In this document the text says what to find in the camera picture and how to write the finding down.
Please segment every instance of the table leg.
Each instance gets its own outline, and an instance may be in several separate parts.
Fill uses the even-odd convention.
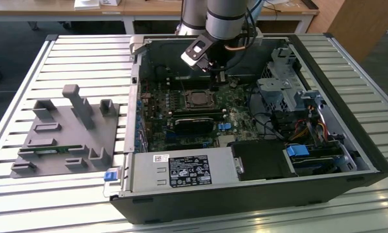
[[[33,31],[37,31],[37,30],[38,30],[37,22],[36,22],[36,21],[29,21],[29,22],[26,22],[26,23],[28,23],[28,25],[30,26],[30,29],[32,29]]]
[[[122,22],[124,22],[126,34],[134,34],[133,16],[124,16]]]
[[[313,18],[312,15],[306,15],[306,16],[302,17],[302,19],[300,20],[300,22],[297,24],[294,33],[305,33],[305,31],[309,28],[309,25],[310,25],[310,22],[312,22],[312,18]]]

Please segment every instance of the blue latch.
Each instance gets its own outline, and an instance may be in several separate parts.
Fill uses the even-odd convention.
[[[104,181],[116,181],[117,180],[117,171],[106,171],[104,175]]]
[[[218,126],[218,130],[222,130],[222,131],[229,130],[232,128],[230,123],[225,123],[225,124],[220,123],[217,126]]]
[[[308,156],[309,155],[308,148],[305,147],[305,145],[290,145],[285,149],[285,151],[289,156]]]

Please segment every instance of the slotted metal tabletop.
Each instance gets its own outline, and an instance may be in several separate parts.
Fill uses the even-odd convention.
[[[298,37],[388,160],[387,95],[333,38]],[[36,116],[34,101],[50,98],[54,105],[68,105],[61,89],[69,83],[80,86],[90,104],[109,98],[121,105],[113,158],[113,165],[121,165],[130,68],[129,35],[72,35],[45,41],[0,123],[0,232],[388,232],[388,178],[328,203],[152,225],[129,224],[110,206],[102,172],[10,179]]]

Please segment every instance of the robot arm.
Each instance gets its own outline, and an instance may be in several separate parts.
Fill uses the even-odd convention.
[[[177,34],[200,35],[181,55],[192,68],[222,71],[221,67],[234,56],[232,52],[245,49],[237,44],[245,15],[249,15],[246,5],[248,0],[184,0]]]

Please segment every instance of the circuit board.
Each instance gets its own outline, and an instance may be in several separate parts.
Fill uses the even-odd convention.
[[[229,141],[257,139],[258,133],[245,104],[246,86],[228,83],[214,92],[208,89],[170,90],[164,83],[150,86],[149,89],[144,86],[142,103],[149,152],[216,148],[226,146]],[[189,114],[186,117],[170,116],[170,112]],[[212,129],[206,134],[193,133],[180,136],[172,130],[174,117],[209,119],[208,117],[214,115],[222,118],[214,118],[213,125],[209,126]]]

